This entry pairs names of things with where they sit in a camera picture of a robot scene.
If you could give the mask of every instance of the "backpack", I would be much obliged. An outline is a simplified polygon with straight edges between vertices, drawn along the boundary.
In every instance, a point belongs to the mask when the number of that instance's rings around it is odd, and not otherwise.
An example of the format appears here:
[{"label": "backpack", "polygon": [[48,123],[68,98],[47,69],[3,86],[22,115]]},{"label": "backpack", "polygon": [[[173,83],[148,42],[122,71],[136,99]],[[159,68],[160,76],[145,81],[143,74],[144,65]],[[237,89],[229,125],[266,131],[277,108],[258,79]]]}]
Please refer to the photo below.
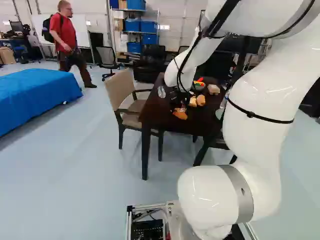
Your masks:
[{"label": "backpack", "polygon": [[[54,37],[50,34],[50,21],[53,15],[50,16],[50,18],[43,21],[42,24],[42,36],[45,40],[47,40],[50,43],[55,43]],[[64,18],[60,15],[60,29],[62,28],[62,25],[64,24]]]}]

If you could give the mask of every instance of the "beige chair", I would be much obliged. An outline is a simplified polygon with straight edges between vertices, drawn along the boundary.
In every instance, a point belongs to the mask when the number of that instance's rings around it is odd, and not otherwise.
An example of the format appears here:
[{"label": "beige chair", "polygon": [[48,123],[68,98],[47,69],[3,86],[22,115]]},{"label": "beige chair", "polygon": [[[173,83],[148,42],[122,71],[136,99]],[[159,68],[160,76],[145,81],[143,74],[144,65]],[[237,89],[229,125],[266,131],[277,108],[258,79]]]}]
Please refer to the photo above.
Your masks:
[{"label": "beige chair", "polygon": [[[142,111],[146,100],[137,98],[137,93],[150,92],[151,89],[136,90],[134,86],[134,76],[129,68],[117,72],[105,82],[105,88],[108,92],[109,99],[114,111],[119,127],[119,149],[122,149],[124,131],[132,129],[142,131],[142,123],[139,122],[139,115]],[[132,94],[134,102],[128,109],[119,108],[122,102]],[[164,132],[152,129],[151,134],[159,137],[158,140],[158,156],[162,161],[162,151],[164,142]]]}]

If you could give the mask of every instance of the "blue bed cover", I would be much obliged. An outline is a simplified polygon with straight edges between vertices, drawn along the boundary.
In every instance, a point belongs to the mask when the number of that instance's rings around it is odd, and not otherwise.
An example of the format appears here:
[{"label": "blue bed cover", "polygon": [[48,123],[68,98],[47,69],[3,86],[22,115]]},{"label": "blue bed cover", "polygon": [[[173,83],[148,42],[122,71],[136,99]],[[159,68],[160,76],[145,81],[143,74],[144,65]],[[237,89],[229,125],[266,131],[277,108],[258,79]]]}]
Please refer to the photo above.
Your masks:
[{"label": "blue bed cover", "polygon": [[0,76],[0,136],[83,94],[69,72],[27,69]]}]

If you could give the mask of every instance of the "man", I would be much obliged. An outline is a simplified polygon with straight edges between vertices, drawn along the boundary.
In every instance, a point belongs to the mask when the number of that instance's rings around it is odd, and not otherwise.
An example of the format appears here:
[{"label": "man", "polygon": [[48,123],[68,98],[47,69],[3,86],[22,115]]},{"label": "man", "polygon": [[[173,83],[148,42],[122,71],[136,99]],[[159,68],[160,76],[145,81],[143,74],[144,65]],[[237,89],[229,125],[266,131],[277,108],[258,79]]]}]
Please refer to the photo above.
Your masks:
[{"label": "man", "polygon": [[71,4],[61,0],[58,4],[58,11],[50,20],[50,34],[55,40],[59,70],[69,72],[71,67],[76,65],[80,70],[84,86],[94,89],[97,86],[92,84],[86,60],[77,46],[76,30],[70,20],[74,14]]}]

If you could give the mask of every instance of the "shoe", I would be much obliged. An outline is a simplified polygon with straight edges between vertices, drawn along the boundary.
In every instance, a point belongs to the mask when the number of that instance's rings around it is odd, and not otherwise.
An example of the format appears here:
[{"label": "shoe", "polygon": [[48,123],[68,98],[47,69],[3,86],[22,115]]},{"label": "shoe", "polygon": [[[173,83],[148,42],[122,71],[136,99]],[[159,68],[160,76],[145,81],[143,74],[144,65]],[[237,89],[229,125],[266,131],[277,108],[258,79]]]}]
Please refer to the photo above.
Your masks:
[{"label": "shoe", "polygon": [[84,87],[88,88],[88,89],[96,89],[97,85],[94,85],[93,83],[90,83],[90,84],[84,85]]}]

